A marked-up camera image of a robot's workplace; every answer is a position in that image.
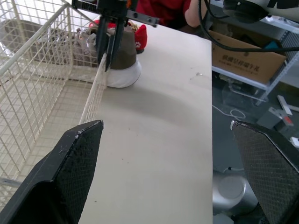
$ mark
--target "white cable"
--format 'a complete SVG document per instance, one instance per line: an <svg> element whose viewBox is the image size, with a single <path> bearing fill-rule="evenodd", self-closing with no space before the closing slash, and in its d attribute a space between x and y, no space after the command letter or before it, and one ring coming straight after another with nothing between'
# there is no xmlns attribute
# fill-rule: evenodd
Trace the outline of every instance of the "white cable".
<svg viewBox="0 0 299 224"><path fill-rule="evenodd" d="M215 108L216 110L218 110L218 111L219 111L220 113L222 113L223 115L225 115L225 116L229 116L229 117L233 117L233 118L235 118L236 120L240 120L240 119L245 119L245 118L246 118L246 115L245 115L242 111L239 111L238 109L233 109L233 110L231 110L230 113L228 114L228 113L223 112L222 110L220 110L218 107L216 107L216 106L214 106L214 105L212 105L212 107ZM234 112L234 111L239 112L239 113L242 115L242 117L241 117L241 116L235 116L235 115L233 115L233 112Z"/></svg>

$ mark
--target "white fabric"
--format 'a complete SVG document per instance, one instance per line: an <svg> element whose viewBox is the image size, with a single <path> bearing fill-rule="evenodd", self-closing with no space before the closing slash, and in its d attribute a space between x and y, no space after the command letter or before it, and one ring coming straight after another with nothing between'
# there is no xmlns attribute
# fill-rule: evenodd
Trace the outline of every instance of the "white fabric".
<svg viewBox="0 0 299 224"><path fill-rule="evenodd" d="M141 64L138 59L135 64L127 69L113 70L111 69L107 78L107 86L114 88L125 88L136 82L141 75Z"/></svg>

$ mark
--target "robotic arm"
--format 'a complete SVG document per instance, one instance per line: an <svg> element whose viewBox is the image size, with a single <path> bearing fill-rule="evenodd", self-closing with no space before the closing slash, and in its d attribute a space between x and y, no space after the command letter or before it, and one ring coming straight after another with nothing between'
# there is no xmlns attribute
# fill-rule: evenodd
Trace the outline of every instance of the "robotic arm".
<svg viewBox="0 0 299 224"><path fill-rule="evenodd" d="M245 23L257 22L268 15L299 22L299 0L224 0L223 12Z"/></svg>
<svg viewBox="0 0 299 224"><path fill-rule="evenodd" d="M139 21L154 27L159 23L158 18L135 12L138 0L72 0L74 9L83 9L92 13L100 14L100 24L97 31L96 47L98 63L107 53L106 71L110 68L112 61L120 47L123 29L128 20ZM116 24L115 34L107 35L108 24Z"/></svg>

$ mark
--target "person's arm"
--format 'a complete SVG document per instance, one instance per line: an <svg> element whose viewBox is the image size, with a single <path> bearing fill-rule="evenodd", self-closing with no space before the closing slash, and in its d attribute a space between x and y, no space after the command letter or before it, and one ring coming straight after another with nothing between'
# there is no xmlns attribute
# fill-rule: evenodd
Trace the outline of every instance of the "person's arm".
<svg viewBox="0 0 299 224"><path fill-rule="evenodd" d="M198 6L199 6L198 0L191 0L189 8L185 12L186 22L191 27L198 27L200 25ZM205 16L206 14L206 5L205 5L205 1L203 0L201 1L201 13L202 16Z"/></svg>

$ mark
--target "red plush toy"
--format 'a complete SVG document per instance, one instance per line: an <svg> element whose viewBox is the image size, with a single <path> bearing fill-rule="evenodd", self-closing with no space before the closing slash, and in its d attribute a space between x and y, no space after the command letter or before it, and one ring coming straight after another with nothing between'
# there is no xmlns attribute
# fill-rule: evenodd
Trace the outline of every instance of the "red plush toy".
<svg viewBox="0 0 299 224"><path fill-rule="evenodd" d="M96 24L99 24L100 20L94 20L94 22ZM146 47L146 43L148 41L146 26L145 25L138 26L138 25L134 24L132 21L129 21L128 24L135 33L136 51L137 51L137 54L140 54L144 51L144 49ZM116 27L116 25L114 23L108 24L108 28L115 28L115 27Z"/></svg>

